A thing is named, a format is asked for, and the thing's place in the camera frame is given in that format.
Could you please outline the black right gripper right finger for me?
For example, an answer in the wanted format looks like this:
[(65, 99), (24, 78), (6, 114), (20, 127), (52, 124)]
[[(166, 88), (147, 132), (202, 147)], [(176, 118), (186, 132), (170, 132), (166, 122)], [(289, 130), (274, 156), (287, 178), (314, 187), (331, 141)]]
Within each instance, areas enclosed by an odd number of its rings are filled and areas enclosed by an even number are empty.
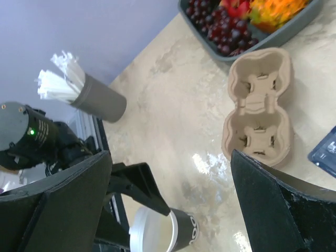
[(238, 150), (230, 166), (252, 251), (335, 251), (335, 191)]

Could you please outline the black paper coffee cup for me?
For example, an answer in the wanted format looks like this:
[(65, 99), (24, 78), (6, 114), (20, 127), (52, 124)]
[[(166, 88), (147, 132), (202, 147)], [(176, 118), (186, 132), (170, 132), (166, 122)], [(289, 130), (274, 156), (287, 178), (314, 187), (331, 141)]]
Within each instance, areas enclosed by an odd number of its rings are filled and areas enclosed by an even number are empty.
[(168, 216), (140, 207), (130, 227), (131, 252), (171, 252), (196, 241), (199, 224), (190, 213), (172, 208)]

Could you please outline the grey straw holder cup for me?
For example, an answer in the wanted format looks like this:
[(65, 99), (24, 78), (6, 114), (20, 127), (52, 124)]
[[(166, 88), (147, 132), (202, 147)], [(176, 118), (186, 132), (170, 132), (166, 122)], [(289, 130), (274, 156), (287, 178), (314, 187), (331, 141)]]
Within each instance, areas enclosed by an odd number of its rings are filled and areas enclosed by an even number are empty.
[(115, 123), (124, 115), (127, 99), (96, 78), (85, 74), (84, 86), (70, 105), (101, 120)]

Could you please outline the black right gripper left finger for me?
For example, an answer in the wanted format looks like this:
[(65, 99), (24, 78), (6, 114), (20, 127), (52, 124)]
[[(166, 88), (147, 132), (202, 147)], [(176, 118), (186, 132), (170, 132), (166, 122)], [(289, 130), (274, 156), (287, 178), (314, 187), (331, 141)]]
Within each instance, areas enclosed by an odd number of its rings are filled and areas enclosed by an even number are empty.
[(1, 194), (1, 251), (91, 251), (111, 168), (102, 151)]

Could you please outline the pulp cup carrier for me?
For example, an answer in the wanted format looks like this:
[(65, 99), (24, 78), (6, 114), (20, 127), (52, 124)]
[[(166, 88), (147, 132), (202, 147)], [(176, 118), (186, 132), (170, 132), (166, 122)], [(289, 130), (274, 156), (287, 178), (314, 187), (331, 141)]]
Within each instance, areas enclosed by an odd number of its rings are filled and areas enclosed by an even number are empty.
[(289, 53), (281, 48), (256, 50), (230, 67), (228, 94), (235, 108), (223, 126), (222, 151), (234, 150), (270, 166), (284, 164), (292, 144), (292, 126), (279, 99), (293, 83)]

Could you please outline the blue blister pack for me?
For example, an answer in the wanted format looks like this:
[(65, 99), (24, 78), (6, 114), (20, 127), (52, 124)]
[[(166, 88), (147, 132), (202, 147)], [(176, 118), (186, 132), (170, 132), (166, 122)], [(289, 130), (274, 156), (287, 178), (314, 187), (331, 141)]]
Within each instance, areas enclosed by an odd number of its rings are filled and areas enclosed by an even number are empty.
[(308, 154), (308, 160), (317, 167), (336, 177), (335, 169), (335, 129), (334, 127)]

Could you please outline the dark red grape bunch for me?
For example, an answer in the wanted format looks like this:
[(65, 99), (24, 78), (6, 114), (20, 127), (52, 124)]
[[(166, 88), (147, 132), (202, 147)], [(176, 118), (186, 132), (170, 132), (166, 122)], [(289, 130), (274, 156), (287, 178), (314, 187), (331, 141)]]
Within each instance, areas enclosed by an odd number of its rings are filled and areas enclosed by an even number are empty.
[(230, 17), (220, 1), (188, 1), (186, 15), (224, 57), (237, 56), (259, 43), (248, 28), (249, 18)]

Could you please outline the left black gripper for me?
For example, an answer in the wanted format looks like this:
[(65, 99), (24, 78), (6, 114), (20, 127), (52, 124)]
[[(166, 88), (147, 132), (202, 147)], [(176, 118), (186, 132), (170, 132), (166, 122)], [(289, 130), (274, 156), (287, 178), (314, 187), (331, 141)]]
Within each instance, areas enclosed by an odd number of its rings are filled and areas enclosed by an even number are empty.
[[(127, 195), (136, 202), (164, 216), (168, 216), (171, 211), (163, 199), (147, 163), (113, 164), (106, 197), (116, 193)], [(103, 207), (94, 242), (119, 248), (130, 248), (130, 235), (117, 222), (116, 218)]]

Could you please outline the orange pineapple toy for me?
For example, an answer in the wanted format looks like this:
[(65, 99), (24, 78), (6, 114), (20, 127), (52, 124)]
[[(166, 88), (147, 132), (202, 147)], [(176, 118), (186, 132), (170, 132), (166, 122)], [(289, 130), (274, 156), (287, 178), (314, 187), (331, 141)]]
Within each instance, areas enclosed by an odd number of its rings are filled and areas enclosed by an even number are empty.
[(262, 32), (271, 34), (293, 19), (308, 3), (304, 0), (250, 1), (250, 22)]

